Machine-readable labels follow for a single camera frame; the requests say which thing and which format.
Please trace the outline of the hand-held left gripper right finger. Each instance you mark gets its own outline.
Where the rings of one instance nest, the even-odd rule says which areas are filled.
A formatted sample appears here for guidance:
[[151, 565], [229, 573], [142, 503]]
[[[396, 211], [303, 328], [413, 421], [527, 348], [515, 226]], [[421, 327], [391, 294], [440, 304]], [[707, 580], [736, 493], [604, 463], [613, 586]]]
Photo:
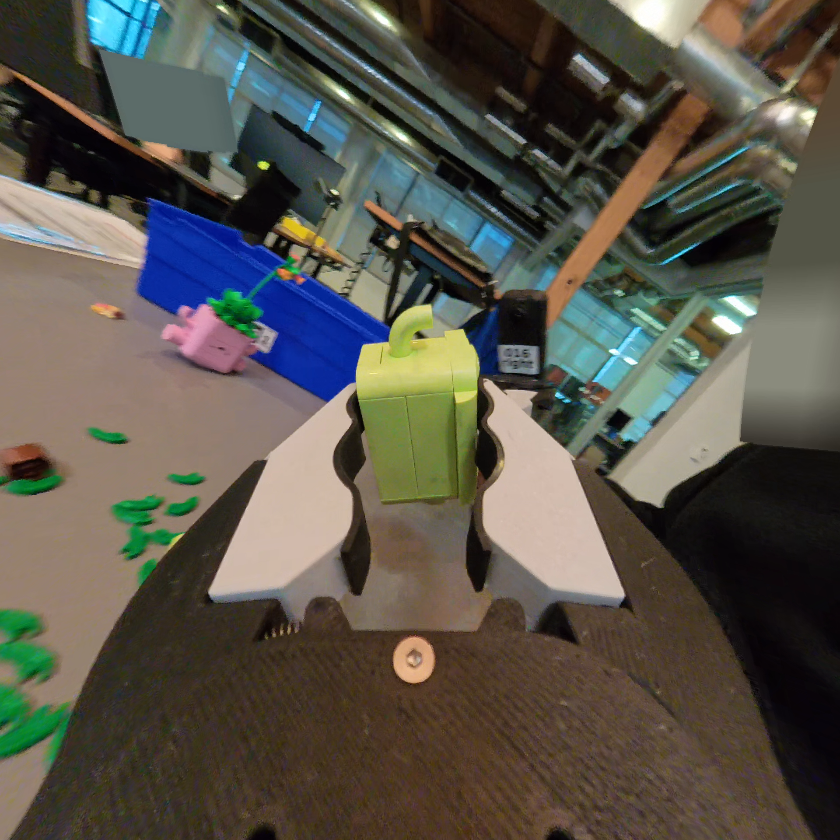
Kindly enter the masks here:
[[572, 457], [486, 377], [477, 412], [474, 591], [517, 602], [528, 621], [557, 604], [620, 607], [625, 590]]

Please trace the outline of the black monitor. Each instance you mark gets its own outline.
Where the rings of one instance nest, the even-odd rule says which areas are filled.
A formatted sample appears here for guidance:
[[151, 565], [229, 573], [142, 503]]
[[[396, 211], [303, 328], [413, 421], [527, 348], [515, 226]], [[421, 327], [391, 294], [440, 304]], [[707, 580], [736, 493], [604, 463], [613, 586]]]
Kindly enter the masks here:
[[276, 164], [278, 171], [300, 191], [290, 209], [315, 223], [326, 207], [318, 181], [327, 188], [338, 188], [345, 167], [303, 136], [298, 126], [292, 125], [289, 130], [272, 114], [254, 104], [248, 111], [231, 165], [251, 186], [263, 172], [260, 163]]

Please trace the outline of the scattered green toy leaves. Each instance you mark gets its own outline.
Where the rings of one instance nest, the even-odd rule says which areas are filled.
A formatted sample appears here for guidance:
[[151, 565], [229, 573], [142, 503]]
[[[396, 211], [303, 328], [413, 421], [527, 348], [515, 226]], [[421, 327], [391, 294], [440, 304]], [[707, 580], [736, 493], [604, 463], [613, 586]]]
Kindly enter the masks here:
[[[64, 477], [54, 468], [46, 478], [10, 481], [2, 469], [2, 490], [16, 497], [36, 497], [58, 489]], [[181, 518], [194, 512], [198, 497], [165, 504], [162, 496], [151, 494], [142, 498], [118, 501], [111, 506], [113, 517], [127, 525], [128, 537], [120, 549], [126, 560], [137, 560], [153, 546], [168, 550], [169, 541], [180, 532], [156, 528], [155, 513], [162, 509], [165, 516]], [[4, 607], [1, 610], [2, 666], [12, 671], [10, 679], [1, 684], [1, 758], [8, 760], [34, 746], [48, 742], [45, 759], [52, 764], [65, 738], [71, 707], [38, 705], [26, 690], [29, 683], [48, 681], [56, 672], [58, 657], [38, 641], [45, 631], [42, 618], [30, 611]]]

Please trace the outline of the black tripod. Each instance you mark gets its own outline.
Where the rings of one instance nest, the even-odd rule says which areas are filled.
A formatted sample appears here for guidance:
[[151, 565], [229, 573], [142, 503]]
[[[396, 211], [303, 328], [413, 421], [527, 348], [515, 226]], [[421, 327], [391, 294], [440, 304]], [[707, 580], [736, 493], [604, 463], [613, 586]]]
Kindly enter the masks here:
[[328, 186], [323, 178], [319, 177], [314, 184], [318, 188], [324, 203], [324, 210], [312, 233], [307, 255], [307, 259], [311, 259], [313, 264], [311, 276], [317, 279], [324, 267], [334, 268], [342, 265], [341, 255], [337, 255], [327, 240], [322, 237], [322, 231], [330, 215], [340, 209], [343, 199], [338, 189]]

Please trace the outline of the wooden workbench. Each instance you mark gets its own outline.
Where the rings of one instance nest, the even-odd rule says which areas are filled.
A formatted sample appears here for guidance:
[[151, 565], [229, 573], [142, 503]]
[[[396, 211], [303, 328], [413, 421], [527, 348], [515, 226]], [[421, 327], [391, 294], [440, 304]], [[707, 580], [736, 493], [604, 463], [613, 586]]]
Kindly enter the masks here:
[[140, 215], [149, 201], [220, 219], [236, 199], [209, 180], [211, 158], [196, 153], [202, 166], [190, 166], [194, 153], [162, 143], [137, 140], [114, 122], [84, 110], [16, 71], [7, 71], [20, 98], [12, 132], [23, 146], [22, 179], [47, 188], [57, 173], [77, 193], [66, 196], [109, 210], [114, 198]]

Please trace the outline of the lime green toy brick pot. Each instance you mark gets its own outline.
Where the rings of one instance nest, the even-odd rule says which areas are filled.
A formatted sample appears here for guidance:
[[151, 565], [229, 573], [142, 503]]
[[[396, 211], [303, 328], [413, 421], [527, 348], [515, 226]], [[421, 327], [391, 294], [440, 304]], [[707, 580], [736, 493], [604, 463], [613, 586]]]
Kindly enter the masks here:
[[480, 363], [463, 330], [418, 338], [429, 304], [399, 315], [384, 343], [367, 343], [355, 386], [383, 503], [476, 496]]

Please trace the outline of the blue cloth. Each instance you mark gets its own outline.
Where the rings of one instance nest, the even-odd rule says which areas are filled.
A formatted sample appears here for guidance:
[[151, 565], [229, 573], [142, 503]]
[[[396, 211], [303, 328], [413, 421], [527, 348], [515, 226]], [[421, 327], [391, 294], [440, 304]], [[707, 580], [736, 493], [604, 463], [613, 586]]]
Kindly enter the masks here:
[[478, 311], [463, 324], [462, 330], [476, 350], [480, 374], [498, 375], [499, 307]]

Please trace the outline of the brown toy brick piece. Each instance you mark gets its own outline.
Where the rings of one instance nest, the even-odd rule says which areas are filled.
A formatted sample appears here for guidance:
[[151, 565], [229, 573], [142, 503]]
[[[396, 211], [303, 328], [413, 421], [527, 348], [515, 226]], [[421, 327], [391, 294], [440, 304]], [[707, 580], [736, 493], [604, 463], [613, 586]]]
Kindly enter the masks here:
[[10, 481], [41, 480], [51, 474], [53, 461], [39, 444], [21, 444], [1, 450], [3, 474]]

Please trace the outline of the black box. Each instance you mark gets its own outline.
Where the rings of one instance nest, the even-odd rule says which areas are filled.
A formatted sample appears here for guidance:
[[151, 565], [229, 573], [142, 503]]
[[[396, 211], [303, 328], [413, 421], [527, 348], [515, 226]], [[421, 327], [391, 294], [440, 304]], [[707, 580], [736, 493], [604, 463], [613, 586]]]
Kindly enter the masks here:
[[245, 234], [265, 239], [291, 208], [301, 189], [274, 161], [259, 161], [245, 193], [228, 209], [224, 222]]

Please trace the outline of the pink toy brick plant pot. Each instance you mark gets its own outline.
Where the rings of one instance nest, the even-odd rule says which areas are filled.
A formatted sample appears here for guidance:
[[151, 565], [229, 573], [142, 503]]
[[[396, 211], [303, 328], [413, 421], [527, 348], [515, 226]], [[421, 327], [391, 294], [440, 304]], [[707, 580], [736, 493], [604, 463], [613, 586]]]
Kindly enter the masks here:
[[177, 323], [167, 324], [161, 338], [205, 370], [223, 375], [242, 372], [247, 358], [259, 351], [258, 324], [264, 311], [256, 305], [256, 296], [275, 280], [301, 284], [299, 262], [287, 257], [246, 294], [226, 289], [197, 308], [180, 307]]

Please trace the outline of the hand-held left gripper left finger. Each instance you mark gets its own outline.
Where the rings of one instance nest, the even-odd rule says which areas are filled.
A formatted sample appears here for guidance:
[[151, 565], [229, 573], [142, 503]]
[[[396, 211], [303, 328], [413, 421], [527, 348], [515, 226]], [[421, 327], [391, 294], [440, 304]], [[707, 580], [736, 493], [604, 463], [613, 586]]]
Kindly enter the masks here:
[[215, 603], [361, 595], [371, 538], [355, 484], [364, 427], [348, 385], [268, 456], [208, 596]]

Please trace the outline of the blue plastic bin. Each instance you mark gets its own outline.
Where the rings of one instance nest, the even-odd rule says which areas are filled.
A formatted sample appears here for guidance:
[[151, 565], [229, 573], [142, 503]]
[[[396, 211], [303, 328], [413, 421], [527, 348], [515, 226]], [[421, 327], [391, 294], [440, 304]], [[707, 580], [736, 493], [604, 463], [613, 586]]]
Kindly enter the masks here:
[[[239, 233], [174, 206], [151, 201], [138, 294], [175, 315], [226, 289], [243, 294], [280, 265], [278, 255], [247, 245]], [[319, 280], [270, 282], [255, 298], [260, 322], [278, 332], [269, 353], [247, 358], [327, 401], [354, 382], [361, 349], [389, 329]]]

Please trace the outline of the white printed sheet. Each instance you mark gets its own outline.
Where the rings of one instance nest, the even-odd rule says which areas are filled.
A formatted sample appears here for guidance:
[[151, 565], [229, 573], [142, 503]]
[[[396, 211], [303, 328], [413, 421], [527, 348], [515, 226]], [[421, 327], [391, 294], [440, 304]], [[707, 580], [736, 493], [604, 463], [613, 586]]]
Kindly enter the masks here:
[[147, 236], [95, 206], [1, 177], [1, 239], [141, 268]]

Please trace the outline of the wooden table with black legs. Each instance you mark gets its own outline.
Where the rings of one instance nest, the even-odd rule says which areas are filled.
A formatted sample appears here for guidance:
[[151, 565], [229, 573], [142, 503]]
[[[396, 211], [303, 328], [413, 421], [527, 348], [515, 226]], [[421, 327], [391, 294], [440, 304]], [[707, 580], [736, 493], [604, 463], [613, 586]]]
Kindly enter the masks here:
[[402, 223], [371, 200], [363, 207], [374, 219], [371, 244], [392, 263], [383, 314], [387, 326], [392, 326], [405, 310], [432, 305], [440, 296], [479, 310], [497, 305], [501, 296], [497, 283], [450, 253], [421, 222]]

